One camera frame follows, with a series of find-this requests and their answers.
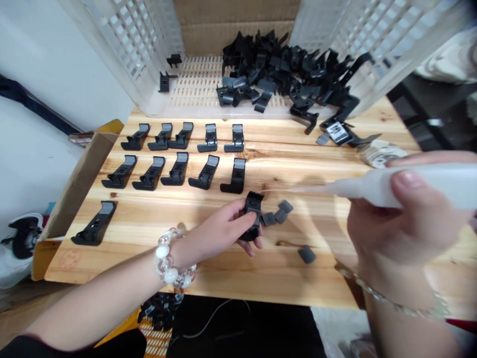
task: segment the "hand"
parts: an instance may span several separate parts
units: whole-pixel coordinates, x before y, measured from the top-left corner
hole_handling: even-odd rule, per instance
[[[435,151],[397,159],[389,167],[433,163],[477,162],[471,152]],[[412,171],[395,173],[391,188],[402,210],[374,207],[364,199],[351,200],[348,233],[360,266],[369,263],[423,267],[457,242],[459,230],[472,212],[457,211],[441,192]]]
[[[228,250],[235,242],[251,257],[255,256],[250,243],[238,240],[256,219],[254,212],[240,216],[244,208],[245,198],[234,200],[222,206],[200,226],[174,243],[171,249],[174,265],[180,268],[189,267]],[[263,247],[259,237],[253,243],[258,249]]]

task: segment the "cardboard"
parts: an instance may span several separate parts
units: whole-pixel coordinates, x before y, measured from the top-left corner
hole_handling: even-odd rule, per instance
[[[119,119],[113,119],[106,124],[103,124],[101,127],[96,129],[96,132],[100,133],[116,133],[119,134],[124,128],[124,124]],[[79,145],[82,148],[86,148],[91,142],[95,132],[89,131],[84,133],[75,133],[68,136],[68,140],[76,145]]]
[[[96,132],[68,180],[33,251],[31,278],[45,277],[61,240],[70,228],[84,198],[118,138],[117,134]]]
[[[239,31],[291,34],[300,0],[174,0],[174,7],[186,55],[219,56]]]

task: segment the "fingernail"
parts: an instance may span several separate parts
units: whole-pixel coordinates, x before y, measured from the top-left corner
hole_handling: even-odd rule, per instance
[[[396,179],[399,184],[409,189],[417,189],[426,185],[424,179],[415,172],[409,170],[396,173]]]

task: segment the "wooden table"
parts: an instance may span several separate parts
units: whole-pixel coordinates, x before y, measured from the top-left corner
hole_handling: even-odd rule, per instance
[[[355,132],[366,137],[383,133],[381,137],[398,144],[409,153],[419,147],[406,130],[386,98],[366,113],[352,120]],[[160,124],[173,123],[173,136],[182,128],[183,120],[145,117],[134,110],[119,139],[113,146],[100,173],[84,200],[66,237],[81,231],[101,207],[101,200],[116,200],[116,212],[109,223],[103,242],[98,247],[78,246],[65,239],[47,274],[47,280],[85,283],[106,269],[131,256],[157,245],[163,231],[180,227],[186,231],[203,222],[212,212],[239,195],[220,192],[220,183],[229,183],[234,157],[246,158],[245,188],[250,190],[287,188],[297,185],[320,185],[340,178],[361,176],[370,168],[348,146],[336,147],[315,143],[321,133],[316,128],[310,136],[305,127],[293,120],[194,120],[194,130],[187,151],[189,163],[186,177],[198,177],[210,153],[198,153],[197,144],[204,143],[205,124],[216,123],[219,149],[211,154],[220,156],[220,163],[208,191],[183,186],[162,186],[155,191],[138,191],[132,181],[138,181],[152,163],[152,156],[164,156],[162,177],[168,176],[176,160],[177,150],[151,152],[146,143],[160,132]],[[139,152],[125,152],[120,143],[135,133],[139,123],[149,123],[151,131]],[[232,142],[232,124],[243,124],[245,150],[225,153],[223,146]],[[112,190],[101,180],[114,172],[125,154],[135,154],[138,162],[125,189]],[[355,251],[346,233],[347,199],[316,194],[268,192],[262,202],[264,212],[277,210],[288,200],[294,207],[288,220],[265,228],[263,250],[249,258],[235,245],[229,251],[199,264],[197,278],[186,293],[265,302],[356,308],[356,301],[344,278],[335,270],[335,257],[352,265]],[[469,228],[462,240],[429,268],[434,287],[448,299],[453,317],[475,318],[477,299],[467,283],[476,281],[476,240]],[[304,264],[298,247],[309,245],[317,259]],[[65,258],[77,259],[75,265],[65,265]]]

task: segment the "white glue tube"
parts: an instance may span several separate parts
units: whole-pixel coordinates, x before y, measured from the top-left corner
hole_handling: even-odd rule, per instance
[[[364,198],[375,206],[401,208],[391,191],[391,175],[403,170],[419,174],[444,193],[457,209],[477,209],[477,164],[445,163],[374,169],[360,178],[339,179],[323,186],[296,187],[286,191],[324,192],[347,198]]]

